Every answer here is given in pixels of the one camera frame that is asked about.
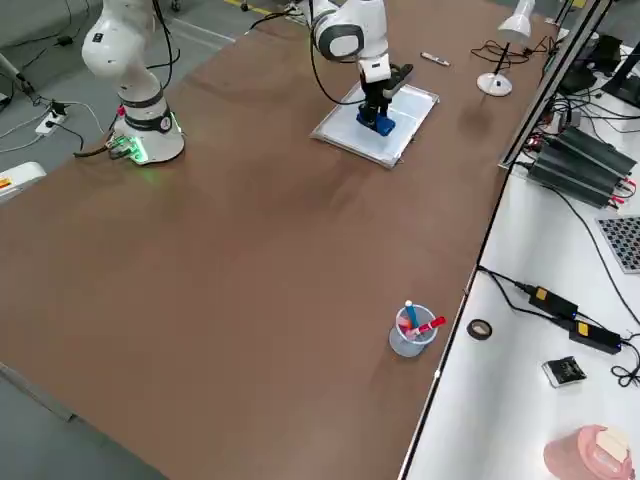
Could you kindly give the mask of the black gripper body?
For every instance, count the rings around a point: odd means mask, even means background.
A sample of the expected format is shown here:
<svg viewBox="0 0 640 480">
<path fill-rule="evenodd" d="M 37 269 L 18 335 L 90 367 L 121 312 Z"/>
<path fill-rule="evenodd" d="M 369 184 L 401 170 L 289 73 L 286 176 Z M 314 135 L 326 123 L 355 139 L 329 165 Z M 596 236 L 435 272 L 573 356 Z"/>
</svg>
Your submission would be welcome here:
<svg viewBox="0 0 640 480">
<path fill-rule="evenodd" d="M 361 88 L 365 94 L 365 101 L 370 104 L 382 105 L 390 103 L 393 96 L 407 83 L 414 65 L 390 64 L 390 78 L 375 82 L 367 82 L 363 74 L 360 75 Z"/>
</svg>

